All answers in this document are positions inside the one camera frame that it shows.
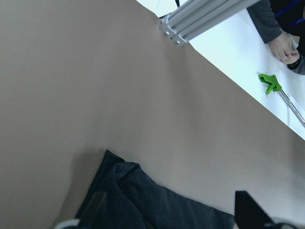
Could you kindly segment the operator hand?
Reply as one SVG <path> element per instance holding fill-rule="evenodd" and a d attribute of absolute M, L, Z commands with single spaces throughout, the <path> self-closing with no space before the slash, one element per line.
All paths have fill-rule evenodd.
<path fill-rule="evenodd" d="M 268 43 L 271 53 L 284 64 L 293 63 L 292 43 L 290 37 L 282 32 L 278 37 Z"/>

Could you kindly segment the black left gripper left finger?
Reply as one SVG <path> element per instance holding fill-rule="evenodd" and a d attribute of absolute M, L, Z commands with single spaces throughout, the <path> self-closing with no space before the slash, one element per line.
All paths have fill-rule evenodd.
<path fill-rule="evenodd" d="M 82 217 L 79 220 L 77 229 L 93 229 L 97 224 L 98 213 L 102 209 L 103 202 L 106 199 L 106 192 L 96 192 L 87 208 L 85 209 Z"/>

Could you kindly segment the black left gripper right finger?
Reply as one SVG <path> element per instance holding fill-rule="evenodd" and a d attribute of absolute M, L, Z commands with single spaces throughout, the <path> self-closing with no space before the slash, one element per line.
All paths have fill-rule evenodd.
<path fill-rule="evenodd" d="M 240 229 L 265 229 L 274 224 L 247 191 L 235 192 L 234 219 Z"/>

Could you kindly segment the operator second hand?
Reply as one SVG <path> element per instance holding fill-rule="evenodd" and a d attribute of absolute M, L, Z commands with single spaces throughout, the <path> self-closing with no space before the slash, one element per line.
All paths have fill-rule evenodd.
<path fill-rule="evenodd" d="M 291 50 L 289 54 L 286 55 L 284 59 L 285 64 L 293 64 L 300 58 L 299 52 L 297 49 Z"/>

